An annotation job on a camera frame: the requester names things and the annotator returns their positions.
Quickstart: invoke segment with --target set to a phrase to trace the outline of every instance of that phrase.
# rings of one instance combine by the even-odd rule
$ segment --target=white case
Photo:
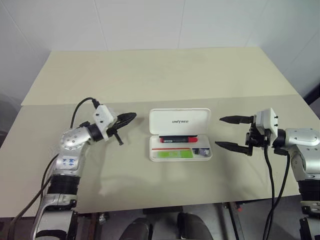
[[[206,135],[211,110],[208,108],[155,108],[149,113],[149,157],[154,162],[208,161],[212,149]],[[159,136],[194,136],[197,142],[162,143]],[[192,153],[192,158],[159,158],[157,149],[209,149],[208,156]]]

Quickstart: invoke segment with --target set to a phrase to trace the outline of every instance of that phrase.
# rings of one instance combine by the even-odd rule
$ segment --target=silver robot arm
[[[279,129],[275,149],[287,150],[291,168],[302,197],[300,219],[302,240],[320,237],[320,133],[312,128]]]
[[[312,128],[278,128],[278,116],[272,108],[253,116],[225,116],[221,121],[230,124],[251,124],[245,145],[216,141],[227,150],[252,156],[253,147],[268,147],[274,153],[290,156],[291,168],[301,193],[301,209],[308,217],[300,219],[302,240],[320,238],[320,133]]]
[[[32,240],[44,236],[75,239],[78,214],[73,208],[77,205],[78,184],[86,161],[86,151],[94,142],[102,139],[107,141],[112,135],[122,145],[117,129],[127,125],[135,116],[133,112],[115,116],[105,105],[99,105],[93,114],[94,124],[85,122],[62,134],[60,152],[52,167],[50,186],[34,220]]]

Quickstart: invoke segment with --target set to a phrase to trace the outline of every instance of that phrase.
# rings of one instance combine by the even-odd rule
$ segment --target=tabletop
[[[258,47],[54,51],[22,105],[298,94]]]
[[[171,101],[106,103],[119,113],[137,117],[119,130],[124,145],[112,137],[97,142],[87,154],[79,184],[80,213],[219,203],[265,199],[271,187],[263,151],[249,157],[227,151],[215,141],[244,145],[248,124],[219,121],[230,115],[251,116],[272,107],[279,127],[310,127],[320,130],[320,121],[297,94],[224,97]],[[0,217],[15,216],[40,189],[43,171],[58,151],[63,131],[70,124],[74,104],[23,106],[0,149]],[[149,159],[149,111],[153,108],[209,108],[207,135],[212,158],[199,162],[152,162]],[[94,108],[84,104],[75,123],[93,121]],[[286,159],[269,150],[278,194]],[[284,196],[297,195],[298,184],[290,169]],[[34,216],[35,204],[25,216]]]

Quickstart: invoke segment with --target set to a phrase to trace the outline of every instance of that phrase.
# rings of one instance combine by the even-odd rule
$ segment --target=open case
[[[211,111],[208,108],[155,108],[149,113],[149,156],[154,162],[207,161],[212,150],[206,135]],[[174,142],[163,139],[195,139]]]

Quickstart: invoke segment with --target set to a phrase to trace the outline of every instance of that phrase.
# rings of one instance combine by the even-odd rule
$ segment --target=floor
[[[265,219],[270,209],[270,199],[241,205],[238,213],[244,238],[262,238]],[[186,213],[196,214],[209,228],[214,240],[235,240],[229,211],[221,203],[183,206]],[[178,212],[143,215],[142,209],[110,212],[110,219],[101,227],[101,240],[118,240],[126,227],[136,218],[148,218],[154,227],[153,240],[172,240],[177,238]],[[272,225],[270,240],[299,240],[299,219],[304,216],[300,208],[300,196],[283,197],[280,201]],[[10,218],[0,218],[0,240],[6,239]],[[23,219],[17,225],[16,239],[28,240],[33,224],[32,218]],[[87,239],[88,220],[80,219],[77,240]]]

